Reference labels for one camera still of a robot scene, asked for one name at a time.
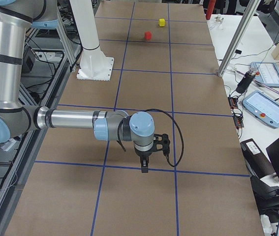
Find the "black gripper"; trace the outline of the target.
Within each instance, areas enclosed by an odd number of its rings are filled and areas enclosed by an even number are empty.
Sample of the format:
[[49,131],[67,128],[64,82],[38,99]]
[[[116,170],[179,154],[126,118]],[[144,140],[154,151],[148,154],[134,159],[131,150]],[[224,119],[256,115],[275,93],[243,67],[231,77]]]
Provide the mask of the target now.
[[140,157],[141,173],[149,172],[149,156],[153,153],[152,149],[134,145],[135,153]]

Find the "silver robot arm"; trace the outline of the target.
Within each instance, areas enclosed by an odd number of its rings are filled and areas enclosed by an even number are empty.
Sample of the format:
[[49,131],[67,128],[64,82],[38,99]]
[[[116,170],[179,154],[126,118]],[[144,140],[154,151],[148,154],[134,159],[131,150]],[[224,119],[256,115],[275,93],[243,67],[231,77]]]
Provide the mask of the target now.
[[26,30],[54,29],[54,0],[0,0],[0,143],[28,131],[46,128],[92,129],[97,140],[132,141],[141,171],[148,172],[155,144],[155,124],[146,112],[73,111],[26,106],[19,101]]

